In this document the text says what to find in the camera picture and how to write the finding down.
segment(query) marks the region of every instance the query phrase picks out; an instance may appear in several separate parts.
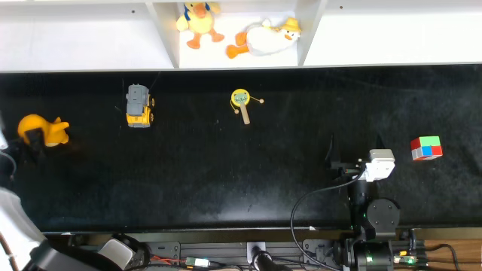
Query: duck's orange beak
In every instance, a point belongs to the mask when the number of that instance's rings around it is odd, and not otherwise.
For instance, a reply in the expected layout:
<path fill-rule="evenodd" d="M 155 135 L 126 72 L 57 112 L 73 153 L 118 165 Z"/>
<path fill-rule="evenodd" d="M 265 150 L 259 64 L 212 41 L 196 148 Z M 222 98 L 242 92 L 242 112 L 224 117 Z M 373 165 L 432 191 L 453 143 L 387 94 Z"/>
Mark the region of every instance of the duck's orange beak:
<path fill-rule="evenodd" d="M 194 14 L 199 18 L 204 18 L 206 16 L 206 6 L 204 3 L 199 3 L 194 6 Z"/>

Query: green cube face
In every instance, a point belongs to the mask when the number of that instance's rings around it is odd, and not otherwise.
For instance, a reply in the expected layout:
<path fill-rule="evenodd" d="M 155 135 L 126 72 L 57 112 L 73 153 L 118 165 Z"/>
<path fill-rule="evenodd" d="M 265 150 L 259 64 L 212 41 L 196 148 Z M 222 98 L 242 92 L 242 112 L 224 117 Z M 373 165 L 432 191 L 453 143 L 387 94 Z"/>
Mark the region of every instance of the green cube face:
<path fill-rule="evenodd" d="M 421 136 L 420 145 L 424 146 L 440 146 L 440 138 L 438 136 Z"/>

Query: rubik's cube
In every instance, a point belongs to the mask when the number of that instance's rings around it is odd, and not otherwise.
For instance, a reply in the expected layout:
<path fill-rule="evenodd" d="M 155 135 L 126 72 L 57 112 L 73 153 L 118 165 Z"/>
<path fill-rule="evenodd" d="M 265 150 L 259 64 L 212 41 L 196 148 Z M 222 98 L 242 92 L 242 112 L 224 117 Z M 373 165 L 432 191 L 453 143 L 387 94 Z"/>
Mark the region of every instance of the rubik's cube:
<path fill-rule="evenodd" d="M 432 160 L 442 156 L 442 146 L 438 136 L 420 136 L 412 140 L 413 160 Z"/>

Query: white duck plush toy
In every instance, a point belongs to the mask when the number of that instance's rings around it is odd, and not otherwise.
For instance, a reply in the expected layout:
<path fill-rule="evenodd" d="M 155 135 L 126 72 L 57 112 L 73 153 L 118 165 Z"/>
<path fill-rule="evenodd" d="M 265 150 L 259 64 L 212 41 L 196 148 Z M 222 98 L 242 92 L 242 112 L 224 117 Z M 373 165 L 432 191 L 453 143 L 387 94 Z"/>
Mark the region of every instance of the white duck plush toy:
<path fill-rule="evenodd" d="M 266 56 L 292 46 L 299 39 L 301 29 L 295 18 L 288 18 L 280 28 L 271 26 L 266 19 L 262 24 L 256 23 L 245 32 L 236 35 L 236 45 L 229 45 L 226 54 L 233 59 L 240 53 L 250 52 L 254 56 Z"/>

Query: plush toy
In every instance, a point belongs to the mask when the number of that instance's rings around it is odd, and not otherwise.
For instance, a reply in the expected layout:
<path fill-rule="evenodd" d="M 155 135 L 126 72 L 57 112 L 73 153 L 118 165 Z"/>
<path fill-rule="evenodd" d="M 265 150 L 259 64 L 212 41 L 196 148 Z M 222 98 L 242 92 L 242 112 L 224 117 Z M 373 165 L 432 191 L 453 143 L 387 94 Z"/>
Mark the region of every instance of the plush toy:
<path fill-rule="evenodd" d="M 221 9 L 217 3 L 213 2 L 185 2 L 185 12 L 179 17 L 176 26 L 179 31 L 190 29 L 194 33 L 194 38 L 188 41 L 188 46 L 193 49 L 201 47 L 201 35 L 209 33 L 212 41 L 219 42 L 224 36 L 214 30 L 214 17 L 211 11 L 218 14 Z"/>
<path fill-rule="evenodd" d="M 236 35 L 236 46 L 229 45 L 226 54 L 233 59 L 240 53 L 250 52 L 254 56 L 266 56 L 292 46 L 300 37 L 301 29 L 295 18 L 288 18 L 280 28 L 271 26 L 266 19 L 262 24 L 256 23 Z"/>
<path fill-rule="evenodd" d="M 50 123 L 39 115 L 30 114 L 24 117 L 18 124 L 18 134 L 26 144 L 30 145 L 29 132 L 38 129 L 43 133 L 45 146 L 53 147 L 69 141 L 69 136 L 65 131 L 67 127 L 69 127 L 69 124 L 62 122 L 60 117 L 53 123 Z"/>

